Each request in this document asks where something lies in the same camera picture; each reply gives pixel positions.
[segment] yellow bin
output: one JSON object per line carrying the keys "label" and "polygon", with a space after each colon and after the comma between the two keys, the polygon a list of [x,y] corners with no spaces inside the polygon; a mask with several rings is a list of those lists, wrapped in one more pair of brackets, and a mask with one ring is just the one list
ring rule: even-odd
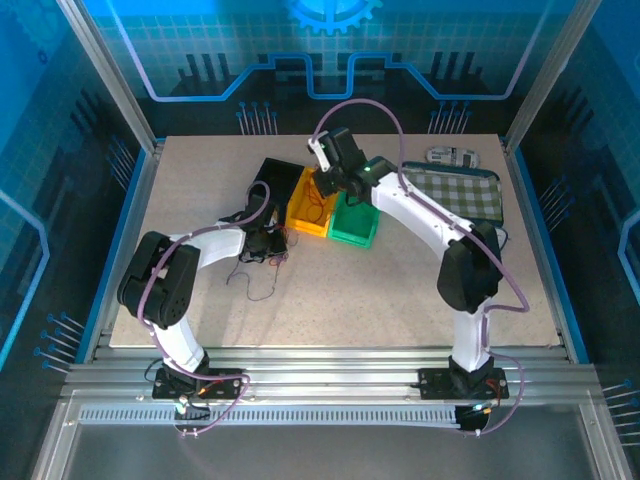
{"label": "yellow bin", "polygon": [[300,175],[300,180],[287,205],[285,226],[317,237],[326,237],[338,195],[322,198],[311,178],[314,170],[307,167]]}

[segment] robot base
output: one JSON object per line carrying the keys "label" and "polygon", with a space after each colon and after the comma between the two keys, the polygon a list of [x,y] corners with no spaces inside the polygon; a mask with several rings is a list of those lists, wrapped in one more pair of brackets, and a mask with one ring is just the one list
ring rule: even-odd
{"label": "robot base", "polygon": [[494,368],[493,357],[479,370],[468,373],[449,357],[449,368],[421,368],[418,383],[422,400],[493,400],[509,398],[504,370]]}
{"label": "robot base", "polygon": [[[202,375],[225,376],[239,375],[242,370],[239,368],[208,368],[206,371],[199,371]],[[152,398],[155,400],[177,400],[182,395],[196,397],[202,400],[234,400],[240,396],[243,382],[240,379],[221,380],[211,384],[206,381],[195,381],[189,377],[170,371],[168,368],[159,368],[156,372],[153,384]]]}

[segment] green bin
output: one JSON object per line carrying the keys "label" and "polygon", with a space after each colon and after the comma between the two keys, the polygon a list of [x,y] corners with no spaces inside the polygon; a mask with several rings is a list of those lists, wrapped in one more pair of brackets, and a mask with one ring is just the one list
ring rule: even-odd
{"label": "green bin", "polygon": [[371,205],[361,203],[354,207],[348,206],[346,194],[342,192],[331,216],[327,236],[356,247],[371,248],[373,237],[378,230],[379,218],[380,210]]}

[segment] table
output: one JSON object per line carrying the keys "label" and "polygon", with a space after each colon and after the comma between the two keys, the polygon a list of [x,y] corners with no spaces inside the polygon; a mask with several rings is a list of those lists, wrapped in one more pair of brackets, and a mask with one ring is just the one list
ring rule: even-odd
{"label": "table", "polygon": [[[367,157],[395,162],[395,135],[355,135]],[[246,188],[265,157],[312,166],[305,136],[169,137],[142,225],[142,233],[184,233],[243,208]],[[502,180],[503,260],[531,304],[526,315],[494,312],[493,345],[559,343],[531,242],[496,135],[407,135],[407,159],[420,161],[430,146],[475,150],[481,168]],[[236,259],[200,271],[189,309],[197,340],[214,346],[445,346],[453,343],[449,307],[436,290],[436,256],[386,214],[371,250],[300,234],[282,265],[274,294],[247,299],[245,277],[226,279]],[[241,264],[251,277],[250,295],[271,291],[275,268]],[[500,303],[517,305],[506,282]],[[110,345],[150,346],[148,334],[120,308]]]}

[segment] gray floor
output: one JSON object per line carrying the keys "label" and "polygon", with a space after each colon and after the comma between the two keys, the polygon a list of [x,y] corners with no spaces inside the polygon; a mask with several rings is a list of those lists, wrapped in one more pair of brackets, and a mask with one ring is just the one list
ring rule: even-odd
{"label": "gray floor", "polygon": [[82,426],[64,478],[588,480],[580,422],[522,408],[482,439],[405,427],[222,427],[182,439],[173,427]]}
{"label": "gray floor", "polygon": [[[367,155],[397,157],[394,135],[357,135]],[[265,156],[313,165],[304,136],[215,136],[167,139],[147,206],[142,232],[191,231],[242,208],[245,190]],[[424,158],[430,145],[470,148],[481,166],[502,181],[505,266],[525,292],[527,315],[494,312],[493,345],[557,345],[558,336],[521,209],[496,135],[407,135],[407,157]],[[275,293],[262,302],[246,298],[243,277],[226,284],[237,260],[224,259],[196,277],[189,323],[202,345],[215,346],[441,346],[453,344],[451,308],[438,294],[440,261],[412,232],[383,214],[370,250],[308,234],[278,274]],[[241,265],[250,293],[271,292],[274,269]],[[502,282],[496,303],[517,305]],[[148,332],[121,308],[113,347],[150,346]]]}

